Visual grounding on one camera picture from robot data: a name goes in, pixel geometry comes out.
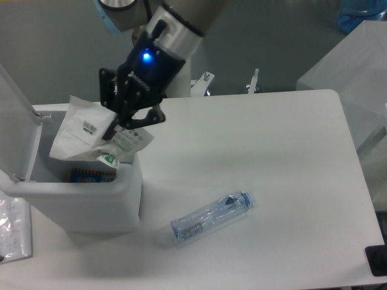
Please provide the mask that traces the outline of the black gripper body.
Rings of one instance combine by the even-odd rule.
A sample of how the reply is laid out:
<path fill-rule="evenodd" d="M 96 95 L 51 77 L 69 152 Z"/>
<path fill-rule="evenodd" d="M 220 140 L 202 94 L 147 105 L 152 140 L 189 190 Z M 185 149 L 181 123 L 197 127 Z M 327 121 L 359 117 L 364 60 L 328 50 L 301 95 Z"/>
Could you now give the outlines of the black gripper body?
<path fill-rule="evenodd" d="M 163 30 L 144 31 L 127 60 L 117 68 L 115 111 L 133 112 L 161 103 L 186 61 L 162 48 Z"/>

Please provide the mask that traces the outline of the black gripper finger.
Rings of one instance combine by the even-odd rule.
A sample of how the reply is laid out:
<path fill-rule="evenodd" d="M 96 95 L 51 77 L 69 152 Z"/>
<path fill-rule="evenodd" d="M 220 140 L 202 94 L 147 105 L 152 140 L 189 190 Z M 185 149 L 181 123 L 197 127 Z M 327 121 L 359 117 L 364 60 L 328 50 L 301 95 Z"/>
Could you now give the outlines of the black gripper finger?
<path fill-rule="evenodd" d="M 125 93 L 127 92 L 126 81 L 127 71 L 124 67 L 119 67 L 117 70 L 99 69 L 100 103 L 103 107 L 115 113 L 103 134 L 103 140 L 110 140 L 115 135 L 115 127 L 117 125 L 125 127 L 127 119 L 127 101 L 125 101 Z"/>
<path fill-rule="evenodd" d="M 148 110 L 144 118 L 134 118 L 136 112 L 129 112 L 128 110 L 120 113 L 116 118 L 115 125 L 113 127 L 112 136 L 117 132 L 123 130 L 133 130 L 142 127 L 152 126 L 154 124 L 163 123 L 166 121 L 166 117 L 163 111 L 160 109 L 160 105 L 155 105 Z"/>

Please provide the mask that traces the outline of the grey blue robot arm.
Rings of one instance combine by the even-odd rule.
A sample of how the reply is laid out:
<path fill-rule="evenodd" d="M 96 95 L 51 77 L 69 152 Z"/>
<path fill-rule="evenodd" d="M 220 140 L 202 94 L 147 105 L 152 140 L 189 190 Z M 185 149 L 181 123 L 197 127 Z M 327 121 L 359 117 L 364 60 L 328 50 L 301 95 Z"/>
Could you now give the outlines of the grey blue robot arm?
<path fill-rule="evenodd" d="M 96 1 L 107 29 L 122 33 L 143 27 L 127 59 L 117 69 L 99 70 L 101 105 L 115 113 L 103 134 L 165 121 L 160 103 L 193 55 L 225 1 Z"/>

